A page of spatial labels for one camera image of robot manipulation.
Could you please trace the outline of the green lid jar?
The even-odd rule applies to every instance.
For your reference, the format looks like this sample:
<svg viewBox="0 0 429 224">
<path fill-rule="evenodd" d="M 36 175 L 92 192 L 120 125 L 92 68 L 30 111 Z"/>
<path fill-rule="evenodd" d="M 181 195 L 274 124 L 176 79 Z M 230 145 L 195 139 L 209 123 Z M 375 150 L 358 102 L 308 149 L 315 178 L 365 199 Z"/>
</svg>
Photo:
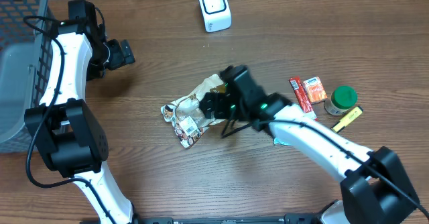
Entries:
<svg viewBox="0 0 429 224">
<path fill-rule="evenodd" d="M 342 115 L 357 103 L 357 92 L 350 86 L 336 88 L 324 102 L 325 110 L 331 115 Z"/>
</svg>

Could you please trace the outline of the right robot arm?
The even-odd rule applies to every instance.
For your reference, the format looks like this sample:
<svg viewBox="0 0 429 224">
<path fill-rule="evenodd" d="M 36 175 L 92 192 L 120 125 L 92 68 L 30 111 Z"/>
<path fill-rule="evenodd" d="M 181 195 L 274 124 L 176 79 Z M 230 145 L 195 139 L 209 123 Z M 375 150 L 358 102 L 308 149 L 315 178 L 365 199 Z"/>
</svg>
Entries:
<svg viewBox="0 0 429 224">
<path fill-rule="evenodd" d="M 312 223 L 402 223 L 416 209 L 428 214 L 393 150 L 355 144 L 281 94 L 267 95 L 245 65 L 228 66 L 220 78 L 224 91 L 206 93 L 199 103 L 205 117 L 227 125 L 244 121 L 290 144 L 339 182 L 342 198 L 314 214 Z"/>
</svg>

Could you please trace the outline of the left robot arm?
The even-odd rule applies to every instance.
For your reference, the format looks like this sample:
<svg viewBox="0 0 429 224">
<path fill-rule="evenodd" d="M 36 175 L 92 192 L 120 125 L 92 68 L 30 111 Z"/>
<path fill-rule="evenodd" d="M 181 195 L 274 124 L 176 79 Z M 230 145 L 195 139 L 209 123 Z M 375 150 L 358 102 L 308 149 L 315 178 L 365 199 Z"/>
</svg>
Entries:
<svg viewBox="0 0 429 224">
<path fill-rule="evenodd" d="M 50 39 L 53 56 L 48 85 L 37 107 L 24 115 L 32 141 L 25 171 L 40 188 L 75 183 L 97 212 L 98 223 L 137 223 L 133 203 L 107 164 L 106 134 L 85 102 L 86 83 L 106 70 L 133 64 L 127 40 L 108 40 L 100 9 L 86 0 L 68 2 L 68 19 L 49 21 L 39 32 Z"/>
</svg>

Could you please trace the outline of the brown snack pouch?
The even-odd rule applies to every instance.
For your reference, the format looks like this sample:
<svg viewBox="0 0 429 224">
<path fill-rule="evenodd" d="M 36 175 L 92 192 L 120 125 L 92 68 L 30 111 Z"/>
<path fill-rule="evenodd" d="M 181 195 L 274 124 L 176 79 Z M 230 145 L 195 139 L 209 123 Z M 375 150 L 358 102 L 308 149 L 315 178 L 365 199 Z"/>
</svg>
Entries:
<svg viewBox="0 0 429 224">
<path fill-rule="evenodd" d="M 206 93 L 219 93 L 224 82 L 217 74 L 203 80 L 191 93 L 160 108 L 164 121 L 172 124 L 174 134 L 185 149 L 191 148 L 209 129 L 223 119 L 206 118 L 199 108 Z"/>
</svg>

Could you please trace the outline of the teal Kleenex tissue pack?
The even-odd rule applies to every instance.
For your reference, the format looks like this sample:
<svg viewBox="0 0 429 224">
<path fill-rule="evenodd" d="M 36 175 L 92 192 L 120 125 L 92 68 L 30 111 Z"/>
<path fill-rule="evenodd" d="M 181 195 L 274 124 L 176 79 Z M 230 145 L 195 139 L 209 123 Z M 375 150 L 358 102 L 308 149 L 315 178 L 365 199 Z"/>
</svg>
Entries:
<svg viewBox="0 0 429 224">
<path fill-rule="evenodd" d="M 290 146 L 288 143 L 286 143 L 286 142 L 284 142 L 284 141 L 280 140 L 280 139 L 279 139 L 279 138 L 277 138 L 277 137 L 273 140 L 273 144 L 274 144 L 274 145 Z"/>
</svg>

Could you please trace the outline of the orange Kleenex tissue box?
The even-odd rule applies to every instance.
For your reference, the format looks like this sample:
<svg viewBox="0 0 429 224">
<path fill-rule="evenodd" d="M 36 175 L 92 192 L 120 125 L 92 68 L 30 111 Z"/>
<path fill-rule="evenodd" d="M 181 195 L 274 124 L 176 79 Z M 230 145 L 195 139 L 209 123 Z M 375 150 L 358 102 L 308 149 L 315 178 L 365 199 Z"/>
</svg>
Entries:
<svg viewBox="0 0 429 224">
<path fill-rule="evenodd" d="M 325 101 L 328 98 L 322 82 L 318 76 L 303 81 L 302 85 L 307 94 L 308 100 L 312 104 Z"/>
</svg>

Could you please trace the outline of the red snack stick packet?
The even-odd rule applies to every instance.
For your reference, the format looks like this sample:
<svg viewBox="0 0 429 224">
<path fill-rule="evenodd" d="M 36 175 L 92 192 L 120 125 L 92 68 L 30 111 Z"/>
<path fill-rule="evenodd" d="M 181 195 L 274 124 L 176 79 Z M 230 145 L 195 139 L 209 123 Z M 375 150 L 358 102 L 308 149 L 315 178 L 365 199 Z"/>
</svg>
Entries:
<svg viewBox="0 0 429 224">
<path fill-rule="evenodd" d="M 312 120 L 317 120 L 317 116 L 312 108 L 312 104 L 308 99 L 308 96 L 304 90 L 301 79 L 299 76 L 293 76 L 289 79 L 289 82 L 294 90 L 298 104 L 301 106 L 304 115 Z"/>
</svg>

